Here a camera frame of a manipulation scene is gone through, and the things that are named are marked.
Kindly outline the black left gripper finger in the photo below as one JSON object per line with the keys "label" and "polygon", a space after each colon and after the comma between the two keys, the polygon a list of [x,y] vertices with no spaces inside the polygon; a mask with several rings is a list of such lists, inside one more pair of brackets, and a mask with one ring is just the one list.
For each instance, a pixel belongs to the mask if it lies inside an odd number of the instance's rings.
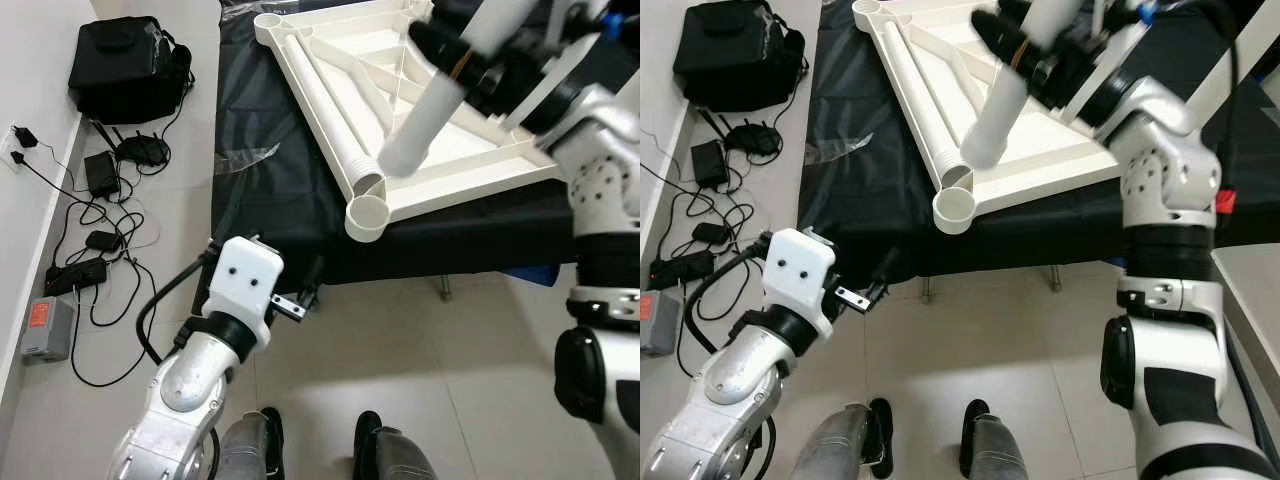
{"label": "black left gripper finger", "polygon": [[891,276],[895,266],[902,256],[902,247],[891,247],[870,274],[868,284],[863,289],[850,289],[841,283],[837,296],[858,314],[868,314],[888,293],[892,284]]}
{"label": "black left gripper finger", "polygon": [[276,292],[292,302],[293,323],[302,323],[310,310],[317,306],[319,291],[323,285],[323,269],[311,268],[301,276],[300,284],[293,291]]}

